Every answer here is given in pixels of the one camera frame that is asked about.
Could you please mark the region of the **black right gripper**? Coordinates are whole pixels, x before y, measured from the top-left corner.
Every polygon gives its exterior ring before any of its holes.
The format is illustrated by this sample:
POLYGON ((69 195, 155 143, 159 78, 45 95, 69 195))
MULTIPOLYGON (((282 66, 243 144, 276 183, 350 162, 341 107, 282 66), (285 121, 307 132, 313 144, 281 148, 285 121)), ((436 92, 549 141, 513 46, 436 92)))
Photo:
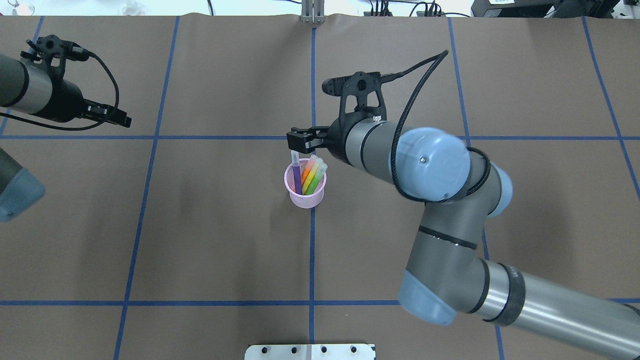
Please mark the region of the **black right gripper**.
POLYGON ((346 140, 350 131, 361 121, 359 114, 343 114, 330 126, 291 127, 286 132, 288 148, 298 153, 312 153, 316 149, 327 149, 341 162, 349 162, 346 140))

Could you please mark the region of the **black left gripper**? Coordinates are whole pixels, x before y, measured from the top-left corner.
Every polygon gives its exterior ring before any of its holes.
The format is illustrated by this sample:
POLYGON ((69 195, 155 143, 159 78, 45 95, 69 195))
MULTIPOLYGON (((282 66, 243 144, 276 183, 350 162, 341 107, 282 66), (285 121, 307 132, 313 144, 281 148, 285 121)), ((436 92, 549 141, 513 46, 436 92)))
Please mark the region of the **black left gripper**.
POLYGON ((80 87, 68 80, 55 80, 52 83, 50 100, 45 106, 45 119, 57 123, 87 119, 127 129, 132 123, 132 118, 125 111, 113 105, 85 100, 80 87))

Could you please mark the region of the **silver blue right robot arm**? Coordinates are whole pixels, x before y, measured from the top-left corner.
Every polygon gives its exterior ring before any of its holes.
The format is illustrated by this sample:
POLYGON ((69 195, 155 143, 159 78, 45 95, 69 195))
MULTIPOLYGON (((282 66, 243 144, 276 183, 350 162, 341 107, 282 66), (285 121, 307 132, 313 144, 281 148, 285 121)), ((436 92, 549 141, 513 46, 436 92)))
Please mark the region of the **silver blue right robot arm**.
POLYGON ((477 256, 487 219, 505 210, 514 189, 503 169, 459 137, 433 127, 404 130, 373 116, 293 127, 286 140, 304 154, 325 148, 423 203, 398 294, 414 317, 448 326, 468 313, 610 359, 639 358, 637 308, 477 256))

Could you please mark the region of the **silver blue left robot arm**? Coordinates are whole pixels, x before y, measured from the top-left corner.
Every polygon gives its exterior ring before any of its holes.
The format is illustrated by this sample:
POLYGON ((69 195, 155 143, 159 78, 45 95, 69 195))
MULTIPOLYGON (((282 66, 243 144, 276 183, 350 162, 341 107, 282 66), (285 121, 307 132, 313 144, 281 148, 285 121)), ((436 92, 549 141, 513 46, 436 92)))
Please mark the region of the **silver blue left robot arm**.
MULTIPOLYGON (((45 63, 28 64, 1 56, 1 107, 57 123, 87 119, 130 128, 131 117, 118 105, 84 97, 80 88, 55 75, 45 63)), ((0 218, 8 223, 46 193, 44 185, 7 151, 0 151, 0 218)))

